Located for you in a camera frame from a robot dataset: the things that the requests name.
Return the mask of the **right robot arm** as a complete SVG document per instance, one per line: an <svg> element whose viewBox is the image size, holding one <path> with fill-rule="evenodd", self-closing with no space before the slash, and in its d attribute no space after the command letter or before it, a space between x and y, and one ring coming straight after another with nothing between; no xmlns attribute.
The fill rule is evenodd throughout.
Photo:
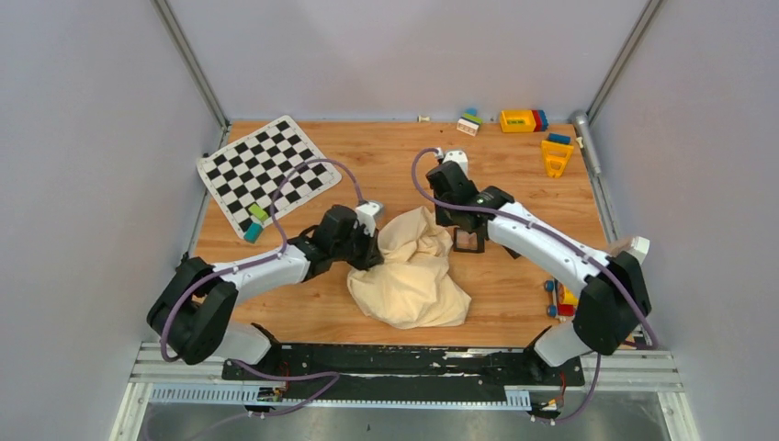
<svg viewBox="0 0 779 441"><path fill-rule="evenodd" d="M543 332L530 345L525 371L534 382L550 382L571 358L613 354L646 321L652 306L641 267L649 248L645 238L605 253L549 226L498 187L478 190L454 161L443 161L425 177L444 225L483 234L527 258L577 299L573 319Z"/></svg>

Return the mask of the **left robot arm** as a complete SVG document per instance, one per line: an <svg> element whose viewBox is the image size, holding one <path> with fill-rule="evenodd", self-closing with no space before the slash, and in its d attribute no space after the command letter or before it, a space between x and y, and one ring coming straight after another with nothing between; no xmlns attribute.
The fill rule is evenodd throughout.
<svg viewBox="0 0 779 441"><path fill-rule="evenodd" d="M214 265L188 257L146 322L172 360L196 365L211 356L237 359L257 378L271 379L281 368L277 340L259 324L233 321L233 310L267 291L307 282L336 262L360 271L382 264L377 222L383 210L377 201L353 209L334 205L319 224L269 252Z"/></svg>

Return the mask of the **cream yellow garment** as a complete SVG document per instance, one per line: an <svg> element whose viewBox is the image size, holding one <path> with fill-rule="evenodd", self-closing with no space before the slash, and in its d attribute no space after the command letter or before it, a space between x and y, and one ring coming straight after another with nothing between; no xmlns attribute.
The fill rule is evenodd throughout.
<svg viewBox="0 0 779 441"><path fill-rule="evenodd" d="M351 270L347 289L367 317L397 329L459 326L471 296L449 275L452 247L449 232L428 208L406 211L378 233L384 262Z"/></svg>

